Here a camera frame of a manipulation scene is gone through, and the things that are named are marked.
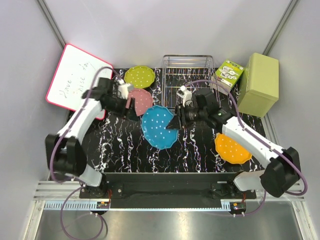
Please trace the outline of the pink polka dot plate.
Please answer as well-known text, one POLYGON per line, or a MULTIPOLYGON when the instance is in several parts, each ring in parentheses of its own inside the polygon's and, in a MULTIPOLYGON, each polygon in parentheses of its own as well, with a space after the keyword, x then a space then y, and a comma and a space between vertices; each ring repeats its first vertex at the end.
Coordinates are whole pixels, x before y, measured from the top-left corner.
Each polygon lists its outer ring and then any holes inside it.
POLYGON ((144 89, 134 88, 129 92, 126 103, 127 109, 130 107, 132 98, 134 98, 134 108, 138 117, 144 115, 146 111, 153 106, 152 95, 144 89))

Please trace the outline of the blue polka dot plate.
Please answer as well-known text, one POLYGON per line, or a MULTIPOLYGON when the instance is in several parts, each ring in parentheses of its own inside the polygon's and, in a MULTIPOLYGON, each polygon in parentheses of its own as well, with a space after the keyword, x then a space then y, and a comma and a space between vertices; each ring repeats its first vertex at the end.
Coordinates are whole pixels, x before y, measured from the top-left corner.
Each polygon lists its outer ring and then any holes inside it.
POLYGON ((173 119, 172 112, 160 105, 150 107, 142 116, 141 129, 144 138, 159 150, 169 149, 178 139, 178 130, 167 129, 173 119))

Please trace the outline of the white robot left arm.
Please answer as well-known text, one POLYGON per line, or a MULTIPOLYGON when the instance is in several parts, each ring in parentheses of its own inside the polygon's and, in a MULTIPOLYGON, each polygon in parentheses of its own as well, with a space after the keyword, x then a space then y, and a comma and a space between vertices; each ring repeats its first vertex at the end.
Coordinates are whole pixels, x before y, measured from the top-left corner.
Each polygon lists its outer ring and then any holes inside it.
POLYGON ((103 110, 125 120, 138 121, 135 99, 129 98, 134 90, 131 83, 101 77, 98 85, 85 91, 81 107, 72 115, 66 125, 56 134, 45 138, 47 166, 52 179, 55 174, 76 178, 90 186, 90 192, 97 198, 108 193, 102 173, 88 164, 82 143, 89 127, 103 110))

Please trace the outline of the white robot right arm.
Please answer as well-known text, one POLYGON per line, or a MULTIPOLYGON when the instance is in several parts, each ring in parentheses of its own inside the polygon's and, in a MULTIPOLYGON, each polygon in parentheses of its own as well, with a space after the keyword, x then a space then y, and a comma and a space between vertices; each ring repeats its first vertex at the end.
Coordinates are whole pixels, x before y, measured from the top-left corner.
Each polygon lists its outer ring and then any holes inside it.
POLYGON ((244 147, 264 168, 261 171, 237 174, 233 182, 227 185, 230 197, 236 199, 245 191, 265 190, 279 198, 302 179, 296 149, 285 149, 268 141, 245 124, 237 113, 222 109, 210 89, 191 92, 182 86, 177 95, 181 97, 182 103, 176 105, 174 117, 166 127, 168 130, 182 130, 197 122, 205 122, 210 128, 244 147))

